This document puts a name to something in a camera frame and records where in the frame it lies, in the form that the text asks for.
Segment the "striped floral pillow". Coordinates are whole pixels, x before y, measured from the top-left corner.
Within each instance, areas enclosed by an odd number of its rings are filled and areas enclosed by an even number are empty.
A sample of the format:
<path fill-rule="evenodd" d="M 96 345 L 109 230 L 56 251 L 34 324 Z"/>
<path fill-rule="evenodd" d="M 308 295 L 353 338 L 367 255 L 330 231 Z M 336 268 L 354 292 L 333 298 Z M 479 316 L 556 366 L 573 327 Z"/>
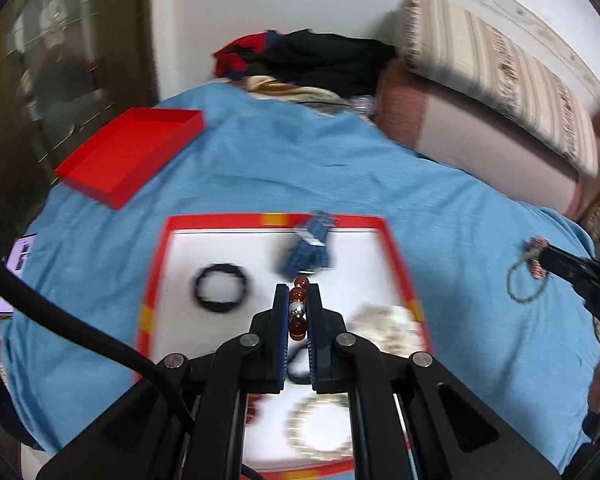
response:
<path fill-rule="evenodd" d="M 401 11 L 399 51 L 412 73 L 495 110 L 580 174 L 598 174 L 590 113 L 565 81 L 449 0 L 403 0 Z"/>

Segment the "blue bed blanket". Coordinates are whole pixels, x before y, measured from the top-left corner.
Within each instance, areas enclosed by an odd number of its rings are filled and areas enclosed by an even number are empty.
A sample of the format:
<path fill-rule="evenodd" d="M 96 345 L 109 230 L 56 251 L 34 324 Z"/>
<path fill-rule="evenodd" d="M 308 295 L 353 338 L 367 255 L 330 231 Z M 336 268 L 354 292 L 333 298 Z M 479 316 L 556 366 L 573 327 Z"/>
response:
<path fill-rule="evenodd" d="M 385 218 L 424 307 L 437 358 L 554 466 L 584 441 L 600 344 L 571 286 L 545 288 L 515 262 L 534 236 L 585 257 L 577 223 L 515 202 L 423 158 L 350 113 L 261 101 L 227 84 L 166 100 L 207 127 L 120 210 L 65 185 L 32 224 L 24 281 L 134 344 L 140 300 L 172 214 L 305 212 Z"/>

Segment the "red framed white tray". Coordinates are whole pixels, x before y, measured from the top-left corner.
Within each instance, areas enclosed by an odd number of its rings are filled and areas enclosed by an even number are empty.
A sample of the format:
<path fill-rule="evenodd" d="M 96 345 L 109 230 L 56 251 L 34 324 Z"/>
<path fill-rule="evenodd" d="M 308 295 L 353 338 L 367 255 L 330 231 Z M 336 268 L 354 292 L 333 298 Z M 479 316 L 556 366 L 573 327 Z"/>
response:
<path fill-rule="evenodd" d="M 160 361 L 198 358 L 240 338 L 268 350 L 274 390 L 245 431 L 245 463 L 269 479 L 353 474 L 348 401 L 289 379 L 308 368 L 289 338 L 298 289 L 280 273 L 305 214 L 181 214 L 164 222 L 138 316 L 137 347 Z M 410 356 L 431 344 L 422 307 L 388 223 L 340 214 L 316 284 L 347 328 L 383 352 Z"/>

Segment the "black red clothes pile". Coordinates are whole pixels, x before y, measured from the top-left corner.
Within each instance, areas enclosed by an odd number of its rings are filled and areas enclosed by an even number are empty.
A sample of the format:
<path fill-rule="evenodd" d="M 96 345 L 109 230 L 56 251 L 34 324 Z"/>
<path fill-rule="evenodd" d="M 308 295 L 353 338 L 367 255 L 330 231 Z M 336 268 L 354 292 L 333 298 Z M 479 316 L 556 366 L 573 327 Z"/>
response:
<path fill-rule="evenodd" d="M 376 39 L 273 29 L 239 37 L 213 53 L 213 73 L 234 81 L 270 76 L 284 84 L 315 87 L 342 98 L 372 96 L 396 48 Z"/>

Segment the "red box lid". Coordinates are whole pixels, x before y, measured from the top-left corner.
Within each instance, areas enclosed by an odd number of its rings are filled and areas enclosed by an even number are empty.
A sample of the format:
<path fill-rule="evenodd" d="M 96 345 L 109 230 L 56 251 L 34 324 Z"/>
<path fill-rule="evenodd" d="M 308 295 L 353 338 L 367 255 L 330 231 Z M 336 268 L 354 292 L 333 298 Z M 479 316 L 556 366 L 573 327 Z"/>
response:
<path fill-rule="evenodd" d="M 202 130 L 200 110 L 133 107 L 74 150 L 56 168 L 56 176 L 119 210 Z"/>

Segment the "pink bolster cushion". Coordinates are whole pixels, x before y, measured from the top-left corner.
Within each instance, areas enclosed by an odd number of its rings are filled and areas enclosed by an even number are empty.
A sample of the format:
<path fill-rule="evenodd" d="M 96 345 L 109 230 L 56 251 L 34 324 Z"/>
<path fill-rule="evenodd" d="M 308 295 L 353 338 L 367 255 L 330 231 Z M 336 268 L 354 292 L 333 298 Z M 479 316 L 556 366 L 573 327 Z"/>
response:
<path fill-rule="evenodd" d="M 377 127 L 390 140 L 468 172 L 512 200 L 573 218 L 577 170 L 514 122 L 460 92 L 411 73 L 395 58 L 380 76 Z"/>

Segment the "red plaid scrunchie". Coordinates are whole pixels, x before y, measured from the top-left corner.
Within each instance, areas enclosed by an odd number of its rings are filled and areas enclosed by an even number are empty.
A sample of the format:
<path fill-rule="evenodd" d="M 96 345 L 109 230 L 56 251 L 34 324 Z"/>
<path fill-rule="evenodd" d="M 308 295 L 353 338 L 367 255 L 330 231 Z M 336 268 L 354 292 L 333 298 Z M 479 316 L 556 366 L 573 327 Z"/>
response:
<path fill-rule="evenodd" d="M 548 272 L 541 266 L 539 258 L 542 250 L 548 246 L 550 246 L 550 242 L 542 236 L 534 236 L 529 240 L 526 253 L 528 257 L 527 266 L 532 278 L 535 280 L 547 278 Z"/>

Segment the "cream dotted scrunchie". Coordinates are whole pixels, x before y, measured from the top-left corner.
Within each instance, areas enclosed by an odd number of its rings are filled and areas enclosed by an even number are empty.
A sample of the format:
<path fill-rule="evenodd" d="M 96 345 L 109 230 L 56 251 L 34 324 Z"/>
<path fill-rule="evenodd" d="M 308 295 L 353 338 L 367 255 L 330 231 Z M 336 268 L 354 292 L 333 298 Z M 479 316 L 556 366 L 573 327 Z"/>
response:
<path fill-rule="evenodd" d="M 406 307 L 366 304 L 346 319 L 346 325 L 349 332 L 394 356 L 408 358 L 427 350 L 422 326 Z"/>

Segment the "smartphone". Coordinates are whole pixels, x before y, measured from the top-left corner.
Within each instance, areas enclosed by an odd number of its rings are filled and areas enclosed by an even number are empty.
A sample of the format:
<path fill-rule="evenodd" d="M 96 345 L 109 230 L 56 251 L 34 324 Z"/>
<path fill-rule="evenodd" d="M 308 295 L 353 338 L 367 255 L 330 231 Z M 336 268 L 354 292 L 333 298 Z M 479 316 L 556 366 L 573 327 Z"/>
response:
<path fill-rule="evenodd" d="M 8 256 L 4 259 L 6 268 L 15 274 L 17 278 L 22 278 L 24 268 L 27 265 L 27 260 L 31 255 L 36 234 L 28 234 L 23 237 L 19 237 L 14 241 L 12 249 Z M 14 313 L 14 308 L 4 298 L 0 297 L 0 319 L 11 318 Z"/>

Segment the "red dotted scrunchie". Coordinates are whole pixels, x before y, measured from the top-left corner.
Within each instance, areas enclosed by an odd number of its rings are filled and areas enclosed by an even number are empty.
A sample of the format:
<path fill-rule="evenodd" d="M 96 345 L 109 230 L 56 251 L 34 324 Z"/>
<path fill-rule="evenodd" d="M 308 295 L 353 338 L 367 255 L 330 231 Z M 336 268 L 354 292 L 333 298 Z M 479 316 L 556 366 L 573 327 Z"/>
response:
<path fill-rule="evenodd" d="M 247 408 L 246 408 L 246 424 L 247 425 L 251 425 L 253 424 L 259 414 L 260 414 L 260 404 L 264 399 L 264 395 L 263 394 L 255 394 L 255 393 L 250 393 L 249 396 L 247 396 Z"/>

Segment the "beige patterned scarf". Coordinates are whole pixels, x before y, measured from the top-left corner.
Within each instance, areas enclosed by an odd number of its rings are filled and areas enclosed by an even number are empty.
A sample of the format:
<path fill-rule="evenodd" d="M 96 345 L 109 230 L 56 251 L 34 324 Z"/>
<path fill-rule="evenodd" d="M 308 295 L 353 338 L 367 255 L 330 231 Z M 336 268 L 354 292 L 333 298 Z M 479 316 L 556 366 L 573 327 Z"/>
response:
<path fill-rule="evenodd" d="M 246 77 L 239 83 L 239 87 L 256 99 L 298 104 L 325 116 L 350 112 L 363 119 L 372 119 L 376 113 L 373 96 L 342 98 L 330 90 L 286 84 L 271 76 Z"/>

